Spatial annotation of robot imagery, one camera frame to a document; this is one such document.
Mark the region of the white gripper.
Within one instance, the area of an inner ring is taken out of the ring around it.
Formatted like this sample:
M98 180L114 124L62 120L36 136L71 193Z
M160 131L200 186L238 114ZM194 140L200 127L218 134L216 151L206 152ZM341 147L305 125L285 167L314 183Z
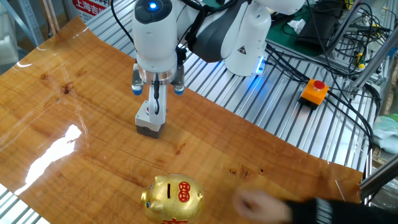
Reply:
M165 123L167 105L167 86L160 82L152 82L149 87L147 114L149 122L154 125Z

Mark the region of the person's right hand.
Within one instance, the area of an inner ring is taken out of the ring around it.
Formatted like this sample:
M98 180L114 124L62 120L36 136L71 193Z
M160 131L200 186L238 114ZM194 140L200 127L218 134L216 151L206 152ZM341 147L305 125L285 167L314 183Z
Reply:
M262 190L238 189L233 195L233 206L242 217L254 222L292 222L290 207Z

